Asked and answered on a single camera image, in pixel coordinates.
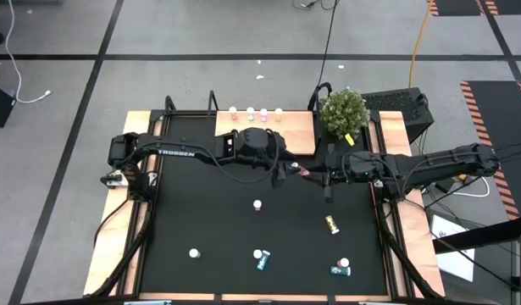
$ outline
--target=potted plant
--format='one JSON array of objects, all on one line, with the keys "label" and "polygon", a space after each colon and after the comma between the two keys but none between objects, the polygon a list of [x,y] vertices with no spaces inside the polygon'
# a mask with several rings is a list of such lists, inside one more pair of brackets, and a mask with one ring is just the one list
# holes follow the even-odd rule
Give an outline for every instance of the potted plant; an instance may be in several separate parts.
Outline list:
[{"label": "potted plant", "polygon": [[360,92],[349,87],[342,91],[332,92],[327,98],[320,100],[320,119],[326,130],[338,138],[350,134],[357,139],[362,127],[368,126],[369,110]]}]

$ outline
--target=black metal frame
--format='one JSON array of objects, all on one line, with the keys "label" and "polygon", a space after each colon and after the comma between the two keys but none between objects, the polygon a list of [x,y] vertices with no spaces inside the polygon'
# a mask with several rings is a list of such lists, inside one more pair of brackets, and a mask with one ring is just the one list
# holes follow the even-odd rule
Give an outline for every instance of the black metal frame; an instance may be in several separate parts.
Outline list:
[{"label": "black metal frame", "polygon": [[[379,143],[379,151],[380,153],[386,153],[386,145],[385,145],[385,136],[382,131],[382,127],[380,125],[380,117],[372,117],[371,118],[374,127],[375,132],[377,133],[377,142]],[[394,226],[394,231],[396,233],[396,239],[398,246],[403,250],[405,255],[407,255],[407,247],[405,246],[405,239],[403,237],[403,229],[402,229],[402,222],[399,215],[399,209],[397,207],[397,202],[394,204],[391,204],[390,209],[391,212],[391,218],[392,218],[392,224]],[[405,292],[408,297],[415,297],[414,294],[414,286],[413,282],[411,281],[411,277],[407,273],[405,269],[402,269],[403,272],[403,280],[405,281]],[[399,297],[397,289],[393,291],[393,295],[396,297]]]},{"label": "black metal frame", "polygon": [[[521,236],[521,217],[505,221],[497,225],[489,225],[478,229],[442,237],[441,240],[457,250],[483,247],[505,241],[516,241]],[[433,241],[436,253],[452,251],[438,240]]]},{"label": "black metal frame", "polygon": [[[315,151],[316,151],[316,147],[318,146],[318,144],[320,143],[320,140],[321,140],[321,132],[319,131],[320,130],[320,108],[319,108],[319,100],[318,100],[318,92],[319,90],[321,90],[323,87],[326,87],[328,89],[328,94],[331,93],[331,85],[330,83],[324,83],[324,84],[321,84],[319,87],[317,87],[315,89],[315,92],[313,93],[313,96],[311,97],[311,100],[309,102],[309,105],[308,105],[308,110],[309,108],[311,107],[311,103],[313,103],[313,106],[316,104],[317,105],[317,109],[316,111],[315,110],[311,110],[313,111],[313,119],[315,120],[316,124],[314,124],[314,129],[315,129],[315,138],[316,138],[316,142],[315,142]],[[207,119],[210,119],[212,117],[212,105],[215,106],[215,109],[216,110],[219,110],[219,105],[217,104],[217,100],[216,100],[216,97],[214,95],[214,92],[213,91],[210,91],[209,93],[209,100],[208,100],[208,109],[207,110],[177,110],[175,108],[175,105],[171,99],[171,97],[167,96],[166,97],[166,100],[165,100],[165,109],[164,110],[152,110],[151,112],[151,117],[150,117],[150,122],[149,122],[149,132],[152,133],[152,130],[154,129],[154,123],[157,119],[161,119],[162,118],[162,121],[163,121],[163,126],[162,126],[162,130],[161,130],[161,136],[167,136],[168,135],[168,132],[169,132],[169,125],[170,125],[170,121],[171,121],[171,118],[172,117],[175,117],[175,116],[181,116],[181,117],[206,117]],[[303,111],[303,110],[287,110],[287,112],[291,112],[291,111]],[[380,130],[380,125],[376,126],[376,129],[377,130]],[[384,147],[384,138],[382,138],[382,134],[380,134],[380,138],[379,138],[379,143],[382,142],[382,149],[383,149],[383,152],[385,152],[385,147]],[[369,129],[368,128],[364,128],[363,129],[363,133],[362,133],[362,137],[363,137],[363,141],[366,145],[366,149],[368,150],[371,150],[372,149],[372,144],[371,144],[371,135],[369,134]],[[161,173],[161,169],[162,169],[162,158],[160,157],[157,157],[156,158],[156,163],[155,163],[155,171],[157,171],[158,173]],[[158,187],[155,191],[155,200],[153,201],[152,203],[152,217],[154,218],[154,215],[155,215],[155,208],[156,208],[156,202],[157,202],[157,196],[158,196]],[[375,200],[374,204],[377,205],[377,204],[380,204],[381,203],[381,197],[373,197],[372,200]],[[137,213],[139,213],[139,205],[138,205],[138,209],[136,211],[136,217],[137,217]],[[395,218],[394,219],[394,227],[397,227],[401,230],[401,221],[399,220],[399,218]],[[132,222],[130,222],[130,225],[129,225],[129,228],[128,228],[128,236],[133,236],[136,232],[136,222],[134,222],[134,224],[132,224]],[[139,295],[140,293],[140,286],[141,286],[141,275],[142,275],[142,267],[143,267],[143,264],[144,264],[144,261],[145,261],[145,253],[146,253],[146,250],[147,250],[147,241],[148,241],[148,238],[143,242],[143,245],[141,246],[140,248],[140,253],[139,253],[139,261],[138,261],[138,267],[136,269],[136,276],[135,276],[135,283],[134,283],[134,291],[133,293],[135,295]],[[391,250],[389,248],[389,246],[387,244],[385,244],[384,242],[382,242],[382,240],[380,239],[380,244],[381,244],[381,250],[383,252],[383,260],[385,261],[385,271],[386,271],[386,275],[387,275],[387,278],[388,278],[388,289],[390,290],[389,291],[389,294],[392,296],[392,298],[395,298],[395,297],[398,297],[397,295],[397,288],[396,288],[396,276],[393,272],[393,260],[392,260],[392,256],[391,256]],[[410,288],[407,289],[408,291],[412,291],[413,292],[413,285],[410,284],[409,286]],[[191,301],[191,302],[183,302],[184,304],[185,303],[199,303],[199,302],[196,302],[196,301]],[[288,304],[296,304],[296,303],[302,303],[302,302],[277,302],[278,304],[283,304],[283,303],[288,303]],[[357,304],[357,302],[338,302],[338,304],[343,304],[343,303],[349,303],[349,304]]]}]

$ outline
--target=small bottle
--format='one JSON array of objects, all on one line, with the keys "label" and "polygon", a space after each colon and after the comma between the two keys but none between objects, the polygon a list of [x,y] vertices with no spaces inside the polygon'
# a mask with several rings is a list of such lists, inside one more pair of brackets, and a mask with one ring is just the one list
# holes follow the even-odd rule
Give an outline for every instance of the small bottle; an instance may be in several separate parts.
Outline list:
[{"label": "small bottle", "polygon": [[262,208],[262,202],[260,200],[255,200],[252,205],[257,212]]},{"label": "small bottle", "polygon": [[200,258],[202,254],[195,248],[192,248],[190,251],[189,251],[189,256],[191,258]]},{"label": "small bottle", "polygon": [[337,261],[337,267],[339,268],[346,268],[349,265],[348,258],[342,258]]},{"label": "small bottle", "polygon": [[262,108],[262,109],[260,110],[260,119],[261,119],[263,122],[268,121],[268,110],[267,110],[267,109]]},{"label": "small bottle", "polygon": [[262,250],[262,257],[260,257],[260,260],[258,261],[257,269],[260,271],[263,271],[264,268],[266,268],[266,263],[268,263],[268,258],[271,255],[271,253]]},{"label": "small bottle", "polygon": [[254,121],[254,108],[253,107],[247,108],[247,118],[250,121]]},{"label": "small bottle", "polygon": [[283,109],[277,108],[275,110],[275,122],[280,122],[283,120]]},{"label": "small bottle", "polygon": [[337,229],[337,225],[335,224],[334,218],[331,217],[331,215],[326,216],[326,223],[328,224],[328,227],[330,228],[331,234],[335,234],[339,232],[339,229]]},{"label": "small bottle", "polygon": [[339,268],[336,266],[332,266],[330,267],[330,273],[332,273],[333,275],[351,276],[351,267]]},{"label": "small bottle", "polygon": [[236,107],[230,107],[230,117],[232,120],[237,120],[237,109]]}]

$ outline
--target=wooden platform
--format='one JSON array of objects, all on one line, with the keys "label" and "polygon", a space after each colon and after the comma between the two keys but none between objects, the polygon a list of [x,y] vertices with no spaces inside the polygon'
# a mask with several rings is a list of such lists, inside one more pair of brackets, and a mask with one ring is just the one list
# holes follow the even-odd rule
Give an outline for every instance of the wooden platform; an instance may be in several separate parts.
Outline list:
[{"label": "wooden platform", "polygon": [[247,119],[246,111],[237,112],[237,120],[232,120],[230,112],[217,112],[215,135],[219,136],[232,130],[244,130],[249,127],[271,129],[285,138],[286,150],[296,155],[314,154],[313,113],[310,111],[286,111],[280,122],[275,121],[274,111],[268,111],[268,120],[261,121],[260,113],[256,112],[255,120]]},{"label": "wooden platform", "polygon": [[[124,132],[146,132],[149,120],[149,111],[129,112],[125,123]],[[294,153],[312,153],[314,151],[313,144],[313,118],[309,112],[287,112],[281,125],[269,118],[269,122],[263,123],[255,120],[249,123],[246,117],[247,114],[240,113],[240,118],[234,122],[227,112],[218,113],[217,133],[225,133],[232,129],[242,129],[251,127],[271,128],[273,130],[280,130],[282,136],[288,137],[290,140],[290,149]],[[403,153],[410,155],[411,150],[407,141],[407,132],[403,123],[402,114],[399,112],[381,112],[381,128],[385,137],[385,146],[388,153]],[[288,126],[290,130],[281,128],[282,125]],[[375,135],[374,126],[369,125],[371,135]],[[160,131],[159,122],[155,125],[155,135]],[[306,141],[307,144],[301,144],[300,141]],[[371,142],[373,149],[378,150],[378,139],[372,136]],[[148,168],[152,169],[154,158],[150,158]],[[126,194],[125,187],[117,187],[114,190],[108,191],[108,198],[103,212],[103,217],[111,213],[124,199]],[[422,197],[419,192],[411,192],[407,198],[422,204]],[[141,207],[140,218],[137,222],[137,230],[141,227],[143,221],[143,214],[145,212],[144,206]],[[125,239],[130,222],[130,215],[132,211],[132,202],[128,202],[124,208],[116,213],[101,230],[98,237],[98,243],[92,256],[91,268],[86,281],[85,294],[95,291],[113,271],[115,264],[123,255],[125,247]],[[433,243],[430,237],[430,227],[428,224],[425,212],[413,204],[408,202],[399,203],[399,213],[402,222],[402,231],[405,237],[405,244],[407,247],[407,254],[409,259],[413,262],[419,273],[428,281],[431,287],[442,296],[445,295],[444,288],[441,281],[441,273],[437,266],[437,259],[433,248]],[[125,293],[132,293],[134,285],[134,274],[138,263],[138,253],[130,262],[128,269],[128,277],[125,283]],[[394,270],[396,274],[396,286],[399,296],[405,296],[405,288],[403,282],[402,268],[399,261],[393,255]],[[421,294],[415,287],[417,297]],[[223,300],[247,300],[257,301],[260,299],[271,299],[274,301],[321,301],[326,300],[326,296],[271,296],[271,295],[228,295],[222,296]],[[172,293],[147,293],[141,294],[142,299],[175,299],[175,300],[213,300],[214,294],[172,294]],[[371,301],[382,302],[389,301],[389,296],[337,296],[337,301]]]}]

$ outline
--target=black floor stripe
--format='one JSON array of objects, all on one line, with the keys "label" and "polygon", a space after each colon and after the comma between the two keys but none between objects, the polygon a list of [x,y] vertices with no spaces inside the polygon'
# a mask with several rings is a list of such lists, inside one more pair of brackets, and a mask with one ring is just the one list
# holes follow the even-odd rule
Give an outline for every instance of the black floor stripe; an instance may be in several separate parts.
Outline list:
[{"label": "black floor stripe", "polygon": [[[97,60],[98,54],[14,54],[15,60]],[[0,54],[0,60],[10,60]]]},{"label": "black floor stripe", "polygon": [[[16,60],[97,60],[97,54],[15,54]],[[206,60],[322,60],[323,54],[254,53],[254,54],[104,54],[114,61],[206,61]],[[409,61],[411,54],[328,54],[328,60]],[[0,54],[0,60],[9,60]],[[419,54],[418,61],[521,61],[521,55]]]},{"label": "black floor stripe", "polygon": [[499,15],[521,15],[521,0],[494,0]]},{"label": "black floor stripe", "polygon": [[114,33],[115,24],[117,23],[117,18],[119,17],[120,10],[123,6],[123,1],[124,0],[117,0],[117,2],[115,3],[114,11],[112,12],[111,19],[108,23],[108,28],[106,29],[106,32],[104,34],[102,45],[100,46],[100,50],[98,51],[97,60],[92,67],[92,72],[89,76],[89,81],[86,84],[83,97],[81,98],[80,106],[78,107],[77,113],[74,118],[74,123],[72,124],[72,128],[68,135],[68,139],[66,140],[66,145],[64,146],[63,154],[61,156],[60,161],[58,162],[57,171],[55,173],[55,176],[53,177],[51,187],[49,188],[49,193],[47,194],[46,202],[44,203],[42,209],[42,214],[38,219],[34,235],[32,236],[32,240],[30,241],[29,248],[25,255],[25,260],[21,265],[21,269],[19,271],[17,280],[15,281],[15,286],[12,290],[12,294],[9,298],[8,304],[20,304],[21,299],[23,298],[23,294],[25,293],[25,288],[29,281],[32,268],[34,267],[36,257],[38,256],[38,253],[40,251],[40,246],[42,245],[43,237],[46,234],[47,226],[49,225],[49,219],[51,218],[53,208],[55,207],[58,192],[60,191],[60,187],[63,183],[64,174],[66,172],[66,169],[68,168],[68,164],[72,155],[72,151],[74,150],[74,145],[77,140],[77,136],[80,133],[81,123],[83,122],[87,106],[89,105],[89,101],[91,99],[92,92],[97,83],[97,78],[103,63],[103,55],[108,50],[109,41],[111,40],[111,36]]},{"label": "black floor stripe", "polygon": [[515,204],[503,204],[516,208],[521,216],[521,146],[508,147],[521,142],[520,86],[515,81],[475,80],[469,81],[469,87],[493,147],[504,147],[496,150],[496,155],[502,159],[502,172],[505,176],[502,180],[508,185],[502,189],[509,190],[511,194],[500,194],[513,199]]},{"label": "black floor stripe", "polygon": [[480,8],[475,0],[435,0],[440,17],[480,16]]},{"label": "black floor stripe", "polygon": [[[483,8],[487,8],[486,0],[479,0],[480,4]],[[513,57],[513,53],[511,52],[510,48],[508,47],[507,41],[505,40],[505,37],[503,36],[501,29],[499,28],[499,25],[497,24],[496,19],[491,14],[490,10],[485,9],[485,16],[488,19],[488,23],[490,24],[491,30],[494,32],[494,36],[497,39],[497,43],[499,43],[499,47],[503,51],[503,55],[507,57],[507,63],[508,66],[513,73],[513,77],[515,80],[519,81],[521,83],[521,72],[520,68],[516,64],[516,61]]]}]

